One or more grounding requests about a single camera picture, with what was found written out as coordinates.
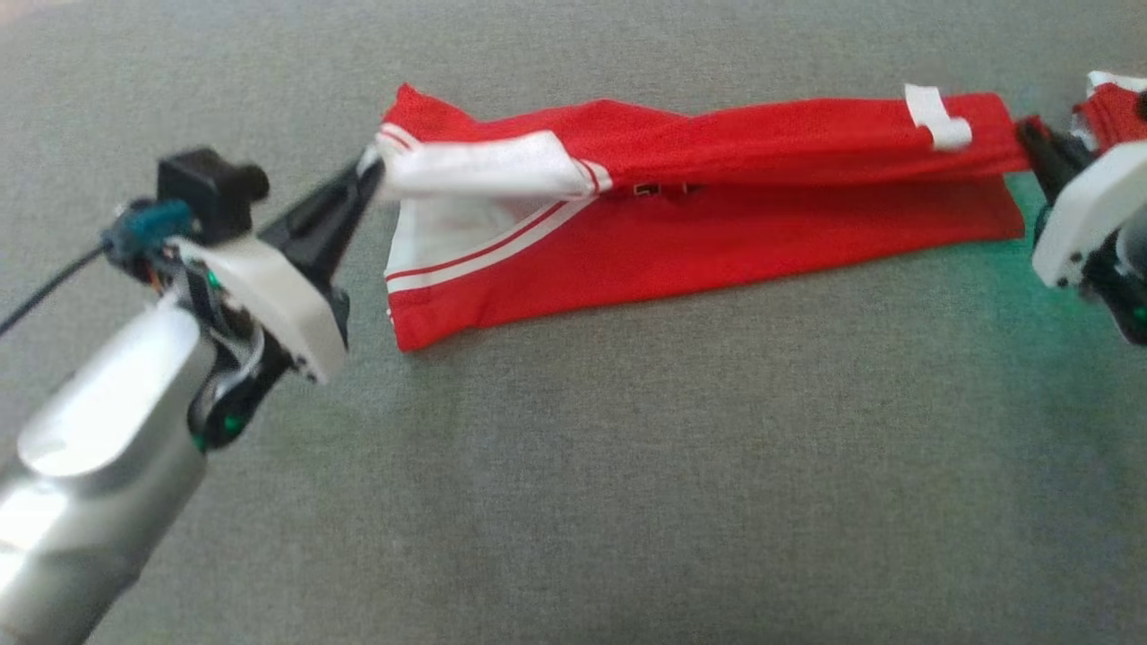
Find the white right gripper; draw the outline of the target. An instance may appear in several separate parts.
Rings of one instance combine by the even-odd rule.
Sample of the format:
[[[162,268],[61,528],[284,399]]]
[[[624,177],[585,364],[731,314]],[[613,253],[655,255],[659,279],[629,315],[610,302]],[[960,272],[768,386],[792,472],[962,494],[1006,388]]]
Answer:
[[[1090,164],[1078,135],[1038,116],[1015,131],[1045,199],[1054,200],[1035,244],[1035,274],[1048,288],[1097,298],[1123,339],[1147,345],[1147,140],[1116,143]]]

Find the red jersey with white sleeves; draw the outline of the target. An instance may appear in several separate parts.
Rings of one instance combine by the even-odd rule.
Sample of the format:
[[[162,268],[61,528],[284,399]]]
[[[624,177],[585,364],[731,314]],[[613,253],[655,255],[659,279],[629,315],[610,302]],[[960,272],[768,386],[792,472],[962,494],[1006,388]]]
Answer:
[[[375,146],[399,215],[396,341],[1021,238],[1007,106],[907,85],[686,115],[594,99],[479,121],[401,86]]]

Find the red shorts with white stripe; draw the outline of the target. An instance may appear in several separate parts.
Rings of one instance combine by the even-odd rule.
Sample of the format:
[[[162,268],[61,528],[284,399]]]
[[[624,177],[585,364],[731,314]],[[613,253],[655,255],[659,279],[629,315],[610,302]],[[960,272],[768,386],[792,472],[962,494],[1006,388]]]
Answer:
[[[1086,99],[1074,106],[1070,132],[1091,151],[1147,142],[1147,77],[1090,71]]]

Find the large grey sofa seat cushion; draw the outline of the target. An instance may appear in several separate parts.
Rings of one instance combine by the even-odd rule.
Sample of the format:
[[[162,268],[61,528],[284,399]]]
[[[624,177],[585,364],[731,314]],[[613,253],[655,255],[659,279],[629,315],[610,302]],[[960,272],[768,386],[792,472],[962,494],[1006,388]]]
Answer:
[[[0,3],[0,318],[209,143],[270,218],[408,81],[483,119],[902,84],[1055,126],[1147,0]],[[401,353],[370,212],[349,362],[291,374],[89,645],[1147,645],[1147,348],[1030,241]]]

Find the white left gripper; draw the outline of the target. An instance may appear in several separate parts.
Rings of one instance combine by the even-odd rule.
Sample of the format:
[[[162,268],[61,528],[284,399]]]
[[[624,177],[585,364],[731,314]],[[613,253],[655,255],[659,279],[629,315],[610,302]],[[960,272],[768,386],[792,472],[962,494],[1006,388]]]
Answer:
[[[328,384],[343,371],[348,298],[329,283],[382,179],[381,156],[366,150],[265,226],[262,238],[214,246],[175,238],[192,310],[232,355],[189,413],[200,448],[237,440],[287,373]]]

